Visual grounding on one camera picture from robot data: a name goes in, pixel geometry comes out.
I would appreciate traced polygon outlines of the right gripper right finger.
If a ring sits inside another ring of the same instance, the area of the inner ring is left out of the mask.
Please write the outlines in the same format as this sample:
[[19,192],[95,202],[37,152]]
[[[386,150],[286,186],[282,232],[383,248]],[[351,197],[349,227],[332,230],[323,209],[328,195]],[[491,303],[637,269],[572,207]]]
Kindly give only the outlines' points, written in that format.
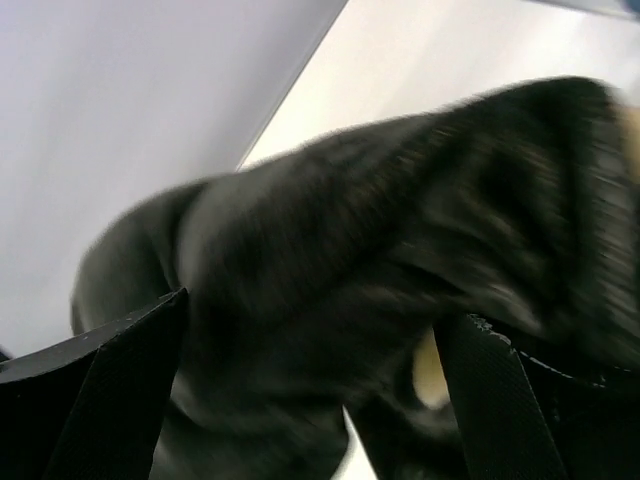
[[637,371],[475,314],[434,332],[471,478],[638,478]]

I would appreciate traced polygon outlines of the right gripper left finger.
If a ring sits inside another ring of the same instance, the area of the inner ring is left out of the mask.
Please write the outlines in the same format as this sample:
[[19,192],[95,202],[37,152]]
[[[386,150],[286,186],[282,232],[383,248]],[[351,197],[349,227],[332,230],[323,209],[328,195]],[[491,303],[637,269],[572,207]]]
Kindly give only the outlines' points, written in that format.
[[179,290],[51,347],[2,357],[2,479],[147,478],[187,317]]

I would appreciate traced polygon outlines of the black floral plush pillowcase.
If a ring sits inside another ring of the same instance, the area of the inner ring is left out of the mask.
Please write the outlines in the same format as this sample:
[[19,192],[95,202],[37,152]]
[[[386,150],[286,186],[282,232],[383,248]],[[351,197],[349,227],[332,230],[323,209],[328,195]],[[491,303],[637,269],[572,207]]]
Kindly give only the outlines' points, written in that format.
[[382,478],[461,478],[437,321],[639,366],[639,110],[542,79],[163,191],[85,253],[73,331],[178,289],[189,327],[152,478],[329,479],[346,420],[370,435],[381,417],[418,444]]

